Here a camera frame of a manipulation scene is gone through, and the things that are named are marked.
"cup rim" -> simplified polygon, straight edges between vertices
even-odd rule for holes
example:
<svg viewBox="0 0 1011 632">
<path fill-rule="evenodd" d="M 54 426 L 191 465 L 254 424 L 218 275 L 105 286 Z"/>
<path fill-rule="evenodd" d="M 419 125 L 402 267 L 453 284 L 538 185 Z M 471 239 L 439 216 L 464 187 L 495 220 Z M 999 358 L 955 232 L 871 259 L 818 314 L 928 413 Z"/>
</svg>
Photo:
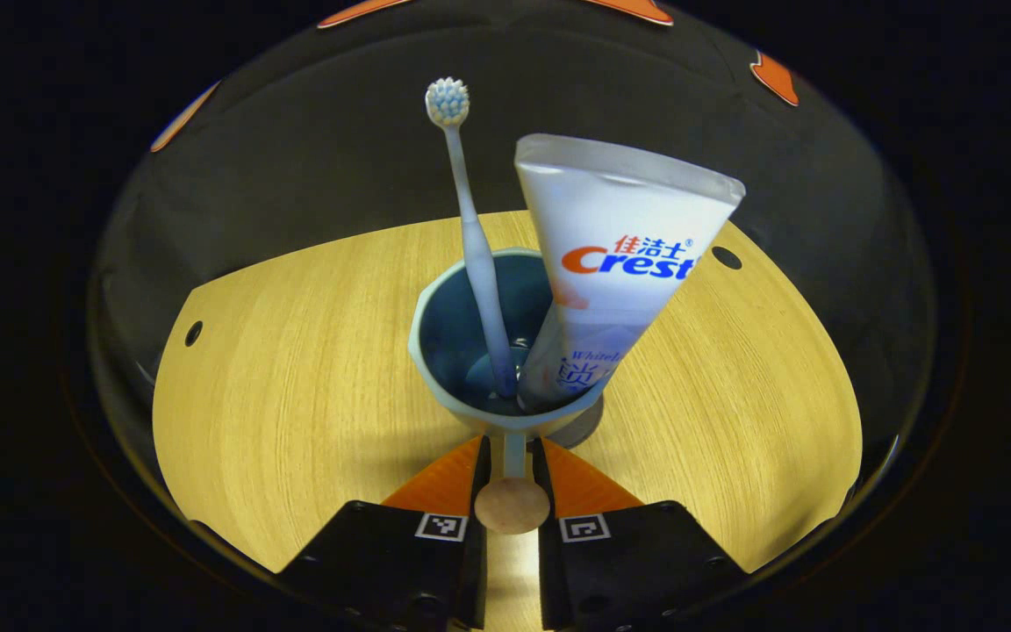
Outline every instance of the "cup rim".
<svg viewBox="0 0 1011 632">
<path fill-rule="evenodd" d="M 541 259 L 541 251 L 536 251 L 533 249 L 527 249 L 522 247 L 511 247 L 507 249 L 495 250 L 490 253 L 493 257 L 498 256 L 531 256 L 535 259 Z M 458 399 L 457 396 L 452 395 L 446 388 L 443 388 L 442 384 L 436 380 L 436 377 L 432 375 L 432 369 L 429 369 L 424 360 L 424 352 L 421 349 L 421 342 L 419 339 L 419 332 L 421 332 L 421 323 L 424 317 L 424 310 L 429 303 L 429 299 L 438 291 L 439 287 L 443 283 L 446 283 L 452 276 L 456 275 L 460 269 L 465 269 L 466 263 L 461 259 L 457 263 L 452 265 L 452 267 L 446 269 L 441 275 L 437 276 L 432 283 L 427 284 L 427 287 L 421 291 L 419 299 L 416 301 L 416 312 L 412 315 L 412 328 L 408 334 L 408 353 L 412 356 L 412 363 L 416 364 L 417 369 L 421 372 L 421 376 L 424 377 L 425 383 L 429 385 L 429 389 L 432 390 L 435 398 L 444 405 L 445 409 L 458 416 L 469 416 L 474 417 L 478 421 L 482 421 L 488 424 L 494 425 L 494 427 L 508 429 L 509 431 L 525 431 L 526 429 L 533 429 L 537 427 L 542 427 L 542 425 L 549 424 L 550 422 L 562 420 L 566 416 L 573 416 L 577 413 L 582 413 L 586 409 L 592 408 L 592 405 L 599 400 L 599 396 L 603 393 L 603 387 L 606 387 L 607 382 L 611 379 L 611 375 L 605 376 L 602 380 L 595 382 L 592 387 L 587 389 L 587 392 L 579 395 L 579 398 L 570 401 L 562 405 L 559 409 L 554 409 L 546 413 L 537 414 L 537 416 L 498 416 L 495 413 L 488 413 L 479 409 L 475 409 L 474 405 L 470 405 L 465 401 Z"/>
</svg>

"black fabric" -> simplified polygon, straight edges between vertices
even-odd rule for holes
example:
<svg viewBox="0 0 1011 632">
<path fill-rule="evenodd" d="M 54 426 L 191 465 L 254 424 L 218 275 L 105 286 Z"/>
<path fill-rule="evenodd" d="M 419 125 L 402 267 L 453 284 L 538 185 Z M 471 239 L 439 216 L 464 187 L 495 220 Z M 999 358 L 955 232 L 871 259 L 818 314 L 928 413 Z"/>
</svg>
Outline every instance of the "black fabric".
<svg viewBox="0 0 1011 632">
<path fill-rule="evenodd" d="M 865 137 L 795 76 L 790 107 L 750 76 L 755 50 L 681 15 L 673 28 L 585 3 L 438 0 L 306 28 L 225 77 L 147 156 L 101 244 L 113 356 L 149 382 L 185 296 L 273 256 L 457 212 L 421 98 L 470 85 L 462 126 L 481 212 L 523 208 L 514 144 L 615 142 L 739 177 L 733 220 L 825 325 L 866 447 L 915 413 L 934 340 L 930 271 L 901 185 Z M 495 248 L 513 244 L 492 244 Z M 144 435 L 149 420 L 137 419 Z"/>
</svg>

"hole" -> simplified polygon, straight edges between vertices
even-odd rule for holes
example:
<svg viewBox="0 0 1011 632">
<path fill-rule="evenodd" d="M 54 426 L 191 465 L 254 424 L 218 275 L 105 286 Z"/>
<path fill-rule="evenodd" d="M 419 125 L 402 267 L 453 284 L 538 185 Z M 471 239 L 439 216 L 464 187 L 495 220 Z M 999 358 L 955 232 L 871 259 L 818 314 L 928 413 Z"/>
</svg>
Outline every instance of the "hole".
<svg viewBox="0 0 1011 632">
<path fill-rule="evenodd" d="M 725 264 L 728 268 L 740 269 L 743 267 L 743 262 L 739 260 L 739 257 L 726 248 L 713 247 L 713 256 L 717 257 L 717 261 Z"/>
<path fill-rule="evenodd" d="M 185 347 L 193 347 L 193 343 L 197 342 L 197 337 L 201 335 L 201 321 L 197 321 L 193 324 L 192 328 L 189 328 L 189 332 L 185 335 Z"/>
<path fill-rule="evenodd" d="M 412 605 L 418 611 L 421 611 L 423 616 L 435 617 L 440 616 L 443 612 L 443 605 L 433 596 L 417 597 Z"/>
<path fill-rule="evenodd" d="M 579 602 L 579 612 L 584 613 L 584 615 L 592 615 L 592 613 L 606 609 L 610 604 L 611 600 L 608 600 L 606 596 L 585 597 Z"/>
</svg>

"toothpaste tube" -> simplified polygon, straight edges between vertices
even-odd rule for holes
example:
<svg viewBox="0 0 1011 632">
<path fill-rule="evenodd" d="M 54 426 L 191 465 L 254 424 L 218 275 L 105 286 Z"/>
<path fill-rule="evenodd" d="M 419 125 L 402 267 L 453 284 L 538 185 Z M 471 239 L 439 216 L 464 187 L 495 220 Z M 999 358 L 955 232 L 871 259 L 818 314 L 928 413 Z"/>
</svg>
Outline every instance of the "toothpaste tube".
<svg viewBox="0 0 1011 632">
<path fill-rule="evenodd" d="M 553 304 L 518 403 L 561 408 L 613 372 L 745 196 L 739 180 L 655 153 L 534 133 L 514 159 Z"/>
</svg>

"black background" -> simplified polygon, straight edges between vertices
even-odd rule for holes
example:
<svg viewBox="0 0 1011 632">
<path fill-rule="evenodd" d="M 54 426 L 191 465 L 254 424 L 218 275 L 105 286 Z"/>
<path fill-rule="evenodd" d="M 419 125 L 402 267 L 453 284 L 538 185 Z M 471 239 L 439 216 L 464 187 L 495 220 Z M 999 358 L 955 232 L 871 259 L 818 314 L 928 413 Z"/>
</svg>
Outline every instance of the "black background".
<svg viewBox="0 0 1011 632">
<path fill-rule="evenodd" d="M 0 629 L 286 625 L 120 500 L 57 367 L 80 348 L 60 336 L 83 337 L 65 328 L 82 268 L 153 137 L 345 4 L 0 3 Z M 751 622 L 1011 629 L 1011 3 L 860 4 L 682 4 L 809 77 L 912 189 L 944 195 L 923 211 L 954 224 L 975 313 L 960 398 L 916 483 Z"/>
</svg>

